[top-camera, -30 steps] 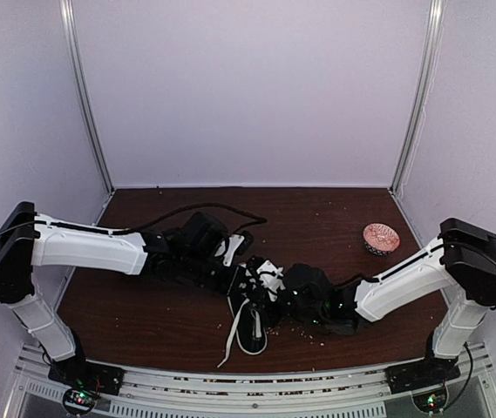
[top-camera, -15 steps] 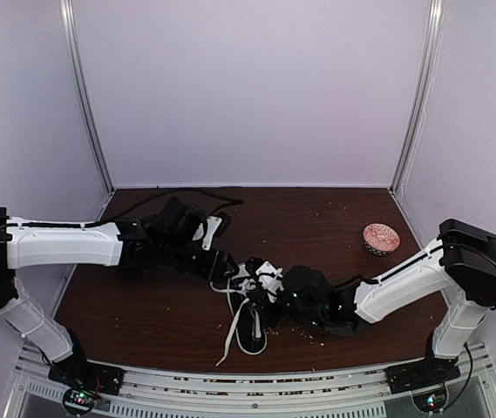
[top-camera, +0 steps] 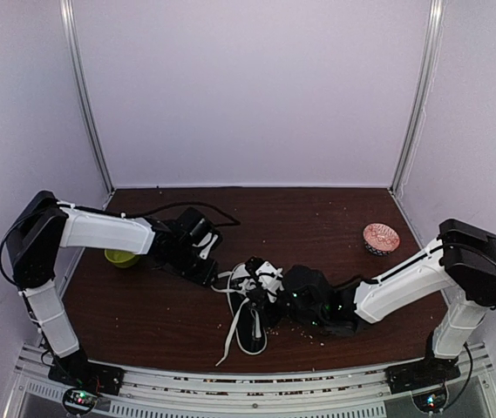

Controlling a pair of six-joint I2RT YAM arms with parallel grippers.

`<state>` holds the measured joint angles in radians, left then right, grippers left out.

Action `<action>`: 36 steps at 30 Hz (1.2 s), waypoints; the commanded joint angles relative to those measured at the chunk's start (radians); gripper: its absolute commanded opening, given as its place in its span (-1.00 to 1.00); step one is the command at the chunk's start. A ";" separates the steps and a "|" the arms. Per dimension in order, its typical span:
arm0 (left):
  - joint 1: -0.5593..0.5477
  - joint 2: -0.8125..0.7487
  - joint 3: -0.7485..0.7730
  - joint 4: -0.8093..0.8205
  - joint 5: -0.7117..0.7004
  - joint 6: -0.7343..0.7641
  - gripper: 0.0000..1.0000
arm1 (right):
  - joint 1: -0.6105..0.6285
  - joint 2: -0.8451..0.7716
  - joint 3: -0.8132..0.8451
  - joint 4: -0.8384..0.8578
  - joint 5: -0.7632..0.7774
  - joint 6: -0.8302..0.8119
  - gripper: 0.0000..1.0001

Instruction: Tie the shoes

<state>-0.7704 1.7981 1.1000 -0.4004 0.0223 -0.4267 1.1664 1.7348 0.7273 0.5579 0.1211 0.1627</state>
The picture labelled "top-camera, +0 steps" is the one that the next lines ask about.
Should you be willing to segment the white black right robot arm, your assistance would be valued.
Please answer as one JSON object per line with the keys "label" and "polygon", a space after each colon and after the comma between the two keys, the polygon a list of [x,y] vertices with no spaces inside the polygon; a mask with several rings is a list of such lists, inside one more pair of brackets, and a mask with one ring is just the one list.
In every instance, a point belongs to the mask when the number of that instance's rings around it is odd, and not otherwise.
{"label": "white black right robot arm", "polygon": [[336,287],[321,271],[303,265],[283,272],[252,258],[244,269],[238,335],[250,354],[265,349],[266,329],[284,316],[352,337],[431,293],[456,288],[458,295],[434,329],[427,356],[415,368],[427,385],[448,371],[486,313],[496,309],[496,234],[457,219],[443,221],[436,239],[387,272],[370,279],[356,276]]}

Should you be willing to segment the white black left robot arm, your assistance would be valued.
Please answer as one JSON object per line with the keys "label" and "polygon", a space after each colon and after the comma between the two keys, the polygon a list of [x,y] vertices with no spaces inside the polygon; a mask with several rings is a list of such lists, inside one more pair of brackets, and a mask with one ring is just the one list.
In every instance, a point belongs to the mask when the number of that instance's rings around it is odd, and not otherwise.
{"label": "white black left robot arm", "polygon": [[175,219],[158,209],[139,214],[107,212],[38,192],[0,243],[11,271],[4,275],[22,297],[31,321],[44,336],[54,367],[76,387],[88,385],[94,369],[65,311],[55,285],[54,266],[62,248],[115,250],[148,256],[171,274],[202,287],[217,278],[212,251],[222,241],[219,226],[200,212],[200,202],[183,203]]}

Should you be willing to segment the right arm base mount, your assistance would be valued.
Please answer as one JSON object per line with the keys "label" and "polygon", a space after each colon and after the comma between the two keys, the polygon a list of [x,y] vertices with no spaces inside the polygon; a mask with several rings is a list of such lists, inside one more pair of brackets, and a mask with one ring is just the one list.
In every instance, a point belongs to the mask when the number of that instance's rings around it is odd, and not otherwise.
{"label": "right arm base mount", "polygon": [[448,403],[446,383],[460,377],[455,365],[427,365],[415,361],[385,370],[392,394],[409,392],[414,406],[422,413],[433,415],[441,412]]}

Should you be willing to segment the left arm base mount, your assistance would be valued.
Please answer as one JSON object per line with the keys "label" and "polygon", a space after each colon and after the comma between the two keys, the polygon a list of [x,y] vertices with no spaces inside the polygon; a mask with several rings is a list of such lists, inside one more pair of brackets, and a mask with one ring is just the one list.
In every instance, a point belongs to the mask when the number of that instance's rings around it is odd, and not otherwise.
{"label": "left arm base mount", "polygon": [[118,395],[124,374],[120,367],[89,363],[82,377],[73,377],[61,366],[52,365],[48,378],[68,386],[61,404],[69,415],[81,417],[106,401],[107,395]]}

